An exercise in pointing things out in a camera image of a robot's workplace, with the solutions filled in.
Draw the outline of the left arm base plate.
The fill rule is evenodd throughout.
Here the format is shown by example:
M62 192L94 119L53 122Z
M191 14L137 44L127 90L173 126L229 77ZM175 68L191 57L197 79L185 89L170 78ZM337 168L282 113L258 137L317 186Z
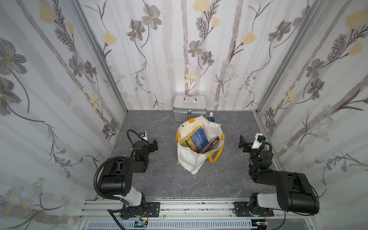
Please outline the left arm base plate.
M123 208L119 216L122 219L129 219L132 217L158 218L160 206L160 202L146 202L140 206Z

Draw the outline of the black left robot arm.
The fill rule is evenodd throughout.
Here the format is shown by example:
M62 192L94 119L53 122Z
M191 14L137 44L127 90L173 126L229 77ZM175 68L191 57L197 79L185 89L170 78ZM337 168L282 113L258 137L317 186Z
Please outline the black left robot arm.
M134 143L132 157L112 157L102 163L94 175L94 189L105 199L117 200L124 204L120 211L123 218L131 215L143 216L148 207L142 192L133 187L133 174L145 173L149 164L149 154L158 150L157 140L152 143L140 140Z

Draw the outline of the pink red cover book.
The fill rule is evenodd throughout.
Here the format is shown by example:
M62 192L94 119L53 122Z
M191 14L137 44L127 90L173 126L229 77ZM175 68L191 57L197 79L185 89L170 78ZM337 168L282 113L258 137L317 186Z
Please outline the pink red cover book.
M204 154L206 152L209 152L216 144L217 142L220 140L219 136L211 139L206 146L204 146L198 153L200 154Z

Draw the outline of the white canvas bag yellow handles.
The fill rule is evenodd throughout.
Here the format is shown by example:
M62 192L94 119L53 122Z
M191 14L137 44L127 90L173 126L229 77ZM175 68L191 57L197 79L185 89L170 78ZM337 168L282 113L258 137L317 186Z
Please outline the white canvas bag yellow handles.
M175 141L178 163L195 175L206 160L217 161L224 148L225 135L221 124L199 116L178 128Z

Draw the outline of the blue landscape cover book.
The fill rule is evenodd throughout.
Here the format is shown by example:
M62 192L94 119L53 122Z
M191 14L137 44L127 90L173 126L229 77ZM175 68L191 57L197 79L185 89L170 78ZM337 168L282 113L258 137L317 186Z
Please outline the blue landscape cover book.
M208 143L205 130L202 125L198 126L190 135L188 135L183 141L181 146L190 148L194 152L199 152Z

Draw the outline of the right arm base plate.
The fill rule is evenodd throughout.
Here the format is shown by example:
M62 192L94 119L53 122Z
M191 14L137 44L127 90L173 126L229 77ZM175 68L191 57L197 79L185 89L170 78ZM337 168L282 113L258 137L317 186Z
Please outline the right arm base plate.
M273 217L271 209L251 205L249 202L234 202L233 213L236 217Z

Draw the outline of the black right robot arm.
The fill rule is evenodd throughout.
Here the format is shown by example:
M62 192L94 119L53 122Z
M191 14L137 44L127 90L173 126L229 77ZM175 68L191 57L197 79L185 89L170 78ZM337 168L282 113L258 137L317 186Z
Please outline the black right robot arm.
M302 216L319 212L320 202L315 189L303 173L275 171L271 169L273 148L266 137L258 133L253 143L240 135L239 148L249 153L248 175L256 184L272 186L275 193L253 193L245 209L251 215L260 216L268 211L280 210Z

